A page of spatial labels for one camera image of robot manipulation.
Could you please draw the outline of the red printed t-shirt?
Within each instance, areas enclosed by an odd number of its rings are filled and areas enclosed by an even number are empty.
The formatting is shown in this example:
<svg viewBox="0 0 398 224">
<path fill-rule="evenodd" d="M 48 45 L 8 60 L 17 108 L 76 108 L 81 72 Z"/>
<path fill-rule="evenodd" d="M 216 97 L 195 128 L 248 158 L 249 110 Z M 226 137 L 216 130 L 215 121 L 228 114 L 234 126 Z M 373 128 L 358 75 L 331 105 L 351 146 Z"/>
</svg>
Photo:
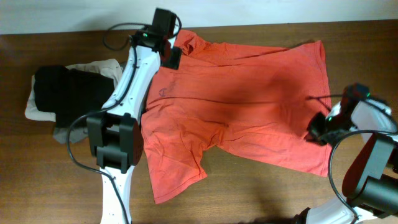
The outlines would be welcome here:
<svg viewBox="0 0 398 224">
<path fill-rule="evenodd" d="M 323 43 L 294 48 L 214 43 L 183 30 L 179 68 L 152 79 L 142 135 L 155 203 L 206 177 L 203 153 L 326 176 L 330 147 L 307 127 L 331 105 Z"/>
</svg>

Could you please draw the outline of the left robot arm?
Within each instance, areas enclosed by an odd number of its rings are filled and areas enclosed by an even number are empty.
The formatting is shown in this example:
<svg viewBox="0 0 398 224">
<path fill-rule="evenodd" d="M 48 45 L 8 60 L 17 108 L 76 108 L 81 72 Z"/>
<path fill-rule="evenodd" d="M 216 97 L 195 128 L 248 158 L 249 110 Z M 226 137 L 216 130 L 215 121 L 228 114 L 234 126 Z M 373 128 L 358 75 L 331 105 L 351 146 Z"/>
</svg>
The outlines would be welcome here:
<svg viewBox="0 0 398 224">
<path fill-rule="evenodd" d="M 91 155 L 102 176 L 102 223 L 131 223 L 129 199 L 134 167 L 144 146 L 141 116 L 154 75 L 176 70 L 182 55 L 174 45 L 182 23 L 172 11 L 157 8 L 151 25 L 129 37 L 127 64 L 99 113 L 86 119 Z"/>
</svg>

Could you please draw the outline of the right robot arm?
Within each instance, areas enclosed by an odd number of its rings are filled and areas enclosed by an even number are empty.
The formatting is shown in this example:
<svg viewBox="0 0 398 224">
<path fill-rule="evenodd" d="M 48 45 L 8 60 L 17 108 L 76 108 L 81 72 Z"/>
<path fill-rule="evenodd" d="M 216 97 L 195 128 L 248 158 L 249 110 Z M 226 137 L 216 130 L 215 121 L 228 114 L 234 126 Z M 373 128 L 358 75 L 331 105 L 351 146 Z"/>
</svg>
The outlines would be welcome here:
<svg viewBox="0 0 398 224">
<path fill-rule="evenodd" d="M 397 122 L 389 105 L 371 96 L 369 88 L 355 83 L 339 95 L 329 114 L 316 114 L 308 124 L 307 139 L 332 147 L 328 180 L 335 197 L 323 205 L 306 208 L 293 217 L 294 224 L 362 223 L 397 216 Z M 342 190 L 333 181 L 332 163 L 337 148 L 347 138 L 360 135 L 364 147 L 347 170 Z"/>
</svg>

